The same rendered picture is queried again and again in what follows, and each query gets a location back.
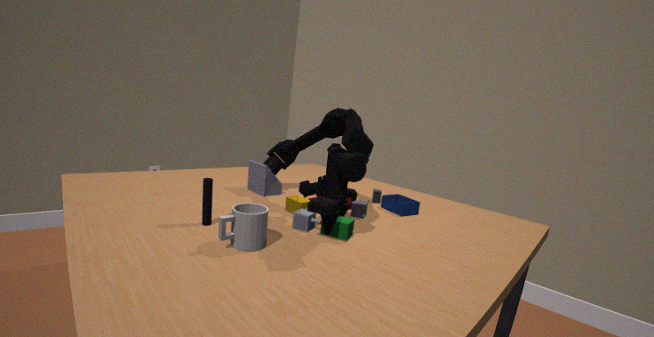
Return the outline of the blue open bin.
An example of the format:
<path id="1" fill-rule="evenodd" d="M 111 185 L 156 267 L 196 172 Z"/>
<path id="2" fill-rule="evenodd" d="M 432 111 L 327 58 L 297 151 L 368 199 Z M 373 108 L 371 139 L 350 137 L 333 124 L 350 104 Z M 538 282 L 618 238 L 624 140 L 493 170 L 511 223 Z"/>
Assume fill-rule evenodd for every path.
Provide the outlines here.
<path id="1" fill-rule="evenodd" d="M 419 214 L 420 202 L 400 194 L 382 195 L 382 208 L 395 213 L 398 216 L 410 216 Z"/>

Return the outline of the grey mug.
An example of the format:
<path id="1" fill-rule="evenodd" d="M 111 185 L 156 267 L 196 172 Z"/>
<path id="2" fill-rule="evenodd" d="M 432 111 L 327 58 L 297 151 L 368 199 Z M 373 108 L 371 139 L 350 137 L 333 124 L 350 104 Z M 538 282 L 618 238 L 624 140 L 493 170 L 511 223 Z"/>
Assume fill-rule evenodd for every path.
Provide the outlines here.
<path id="1" fill-rule="evenodd" d="M 232 206 L 231 215 L 219 216 L 218 240 L 230 239 L 236 250 L 258 251 L 267 245 L 268 208 L 259 204 L 238 204 Z M 231 221 L 231 232 L 226 233 L 226 222 Z"/>

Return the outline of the black cylinder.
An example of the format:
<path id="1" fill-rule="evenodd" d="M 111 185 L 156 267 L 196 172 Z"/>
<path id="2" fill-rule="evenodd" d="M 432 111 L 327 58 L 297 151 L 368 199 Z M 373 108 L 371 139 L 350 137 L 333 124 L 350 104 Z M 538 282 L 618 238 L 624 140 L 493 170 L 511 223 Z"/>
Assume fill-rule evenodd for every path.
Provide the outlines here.
<path id="1" fill-rule="evenodd" d="M 203 211 L 202 219 L 203 225 L 211 225 L 211 210 L 212 210 L 212 178 L 203 178 Z"/>

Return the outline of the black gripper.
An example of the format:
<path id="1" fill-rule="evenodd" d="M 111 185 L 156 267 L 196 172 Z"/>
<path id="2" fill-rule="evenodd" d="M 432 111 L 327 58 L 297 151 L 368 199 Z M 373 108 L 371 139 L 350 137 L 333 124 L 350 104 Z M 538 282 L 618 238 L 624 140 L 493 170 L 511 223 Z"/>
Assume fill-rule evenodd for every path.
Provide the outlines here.
<path id="1" fill-rule="evenodd" d="M 322 197 L 312 199 L 307 203 L 307 210 L 314 213 L 320 213 L 323 221 L 325 235 L 329 235 L 339 216 L 345 216 L 347 210 L 352 204 L 348 203 L 346 198 L 351 198 L 354 202 L 357 200 L 357 192 L 354 189 L 348 189 L 348 180 L 338 174 L 327 173 L 323 176 L 324 191 Z"/>

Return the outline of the green block with grey pin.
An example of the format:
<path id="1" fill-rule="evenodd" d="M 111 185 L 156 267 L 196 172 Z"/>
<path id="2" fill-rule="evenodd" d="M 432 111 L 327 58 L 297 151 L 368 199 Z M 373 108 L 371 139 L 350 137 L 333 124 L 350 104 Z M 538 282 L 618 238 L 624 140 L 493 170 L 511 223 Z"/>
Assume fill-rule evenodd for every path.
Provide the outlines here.
<path id="1" fill-rule="evenodd" d="M 320 234 L 327 237 L 336 237 L 347 241 L 354 233 L 355 219 L 348 217 L 339 216 L 329 235 L 324 233 L 323 221 L 311 218 L 311 222 L 321 224 Z"/>

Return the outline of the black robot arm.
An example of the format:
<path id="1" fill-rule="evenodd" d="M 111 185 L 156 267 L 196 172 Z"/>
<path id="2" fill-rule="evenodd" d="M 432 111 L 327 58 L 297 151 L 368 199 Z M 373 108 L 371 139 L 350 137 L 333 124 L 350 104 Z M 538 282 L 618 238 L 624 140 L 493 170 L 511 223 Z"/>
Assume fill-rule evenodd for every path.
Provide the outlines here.
<path id="1" fill-rule="evenodd" d="M 264 163 L 275 176 L 281 169 L 292 164 L 298 153 L 324 138 L 342 136 L 343 149 L 340 144 L 332 143 L 327 148 L 327 173 L 338 174 L 351 182 L 358 182 L 366 174 L 374 143 L 363 130 L 362 120 L 354 109 L 335 108 L 328 112 L 320 125 L 298 137 L 296 140 L 284 140 L 277 143 L 269 151 L 269 158 Z M 274 153 L 275 152 L 275 153 Z M 284 163 L 278 158 L 284 161 Z M 318 177 L 318 182 L 299 183 L 299 193 L 303 197 L 322 196 L 325 181 Z"/>

